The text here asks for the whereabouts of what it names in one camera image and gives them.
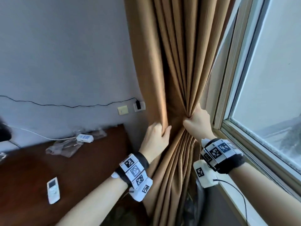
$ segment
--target forearm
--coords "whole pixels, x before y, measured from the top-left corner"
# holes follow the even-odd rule
[[[109,177],[74,206],[56,226],[99,226],[127,187],[121,178]]]
[[[268,225],[301,225],[301,203],[254,167],[244,163],[229,176]]]

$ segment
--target white remote control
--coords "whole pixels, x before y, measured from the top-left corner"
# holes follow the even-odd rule
[[[47,182],[47,192],[49,204],[53,204],[60,199],[60,190],[58,188],[58,178],[55,177]]]

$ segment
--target curtain fold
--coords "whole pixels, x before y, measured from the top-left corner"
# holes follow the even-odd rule
[[[170,145],[148,171],[143,200],[153,225],[179,225],[195,139],[184,129],[200,101],[235,0],[124,0],[149,123],[172,125]]]

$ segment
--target wooden table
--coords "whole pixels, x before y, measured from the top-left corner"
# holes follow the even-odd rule
[[[106,132],[107,137],[85,143],[71,158],[45,154],[53,142],[10,152],[0,165],[0,225],[57,223],[132,151],[123,125]],[[50,205],[46,183],[54,177],[61,199]]]

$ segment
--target person's left arm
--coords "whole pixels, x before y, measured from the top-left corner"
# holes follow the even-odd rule
[[[139,152],[151,163],[168,146],[171,126],[162,136],[162,125],[148,127]],[[121,178],[109,177],[74,206],[56,226],[99,226],[128,188]]]

